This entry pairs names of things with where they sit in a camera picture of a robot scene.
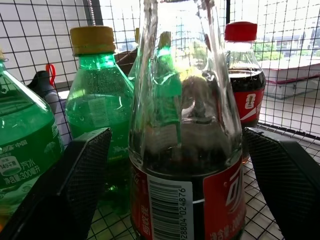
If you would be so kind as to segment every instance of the bottle label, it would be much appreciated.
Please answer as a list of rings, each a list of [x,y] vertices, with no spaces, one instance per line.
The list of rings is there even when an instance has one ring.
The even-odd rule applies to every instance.
[[[43,174],[65,149],[55,120],[19,140],[0,146],[0,189]]]
[[[133,166],[131,215],[147,240],[193,240],[192,183],[150,176]]]
[[[100,128],[111,128],[112,138],[108,151],[108,161],[116,162],[129,157],[128,132],[131,115],[131,98],[106,95],[89,95],[79,98],[79,104],[67,112],[68,125],[72,137],[77,138]]]
[[[259,120],[259,114],[265,89],[257,91],[234,92],[241,123]]]
[[[205,240],[232,239],[245,223],[241,160],[204,178],[203,195]],[[131,216],[145,239],[197,239],[193,204],[198,203],[192,182],[160,179],[132,167]]]
[[[243,167],[237,161],[203,180],[205,240],[230,240],[244,226]]]

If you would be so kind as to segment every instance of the barcode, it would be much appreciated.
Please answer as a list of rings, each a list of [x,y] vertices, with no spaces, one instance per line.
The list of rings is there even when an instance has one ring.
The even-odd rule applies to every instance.
[[[192,183],[148,175],[152,235],[154,240],[193,240]]]
[[[94,127],[107,127],[109,124],[107,117],[106,99],[99,97],[88,101],[92,122]]]

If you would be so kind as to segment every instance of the bottle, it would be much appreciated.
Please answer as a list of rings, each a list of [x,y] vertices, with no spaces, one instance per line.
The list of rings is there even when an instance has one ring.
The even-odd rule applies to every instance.
[[[226,62],[242,129],[257,127],[266,86],[265,74],[253,51],[257,28],[257,24],[247,21],[225,27]],[[246,163],[249,157],[248,146],[243,141],[242,162]]]
[[[5,68],[0,50],[0,215],[18,208],[65,149],[49,105]]]
[[[66,116],[73,138],[100,128],[111,128],[108,172],[100,203],[124,214],[129,209],[129,121],[133,85],[116,64],[113,29],[76,27],[70,31],[79,68],[66,100]]]
[[[139,28],[137,27],[135,29],[135,43],[137,46],[139,46]],[[137,58],[134,60],[133,65],[130,69],[130,72],[128,74],[128,79],[132,83],[133,86],[135,86],[135,81],[136,81],[136,65],[137,65]]]
[[[48,71],[38,71],[34,75],[32,81],[27,85],[29,89],[34,91],[43,100],[45,100],[53,113],[59,109],[59,95],[54,88],[53,83],[50,83],[50,75]]]
[[[129,132],[133,229],[148,240],[239,240],[242,129],[215,3],[142,6]]]

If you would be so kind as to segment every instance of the green plastic bottle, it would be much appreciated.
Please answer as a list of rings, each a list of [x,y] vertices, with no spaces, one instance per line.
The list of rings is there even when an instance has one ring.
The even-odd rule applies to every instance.
[[[152,91],[149,102],[150,125],[158,129],[156,141],[148,141],[151,151],[180,143],[181,113],[177,111],[181,105],[182,83],[179,72],[174,67],[171,50],[171,32],[161,33],[155,54],[155,67],[152,79]]]
[[[129,121],[133,85],[116,64],[113,29],[86,26],[70,31],[79,68],[66,101],[66,116],[74,138],[92,130],[110,127],[108,172],[100,203],[117,214],[129,210]]]
[[[49,105],[5,68],[0,51],[0,215],[14,213],[64,145]]]

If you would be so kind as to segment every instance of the black object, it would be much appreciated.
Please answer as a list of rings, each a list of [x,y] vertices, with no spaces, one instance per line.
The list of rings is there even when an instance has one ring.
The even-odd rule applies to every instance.
[[[59,96],[55,88],[50,84],[49,72],[38,71],[27,87],[43,98],[50,105],[52,112],[56,113]]]
[[[244,130],[256,180],[286,240],[320,239],[320,166],[295,140]]]
[[[34,184],[0,233],[1,240],[85,240],[103,192],[109,128],[74,139]]]

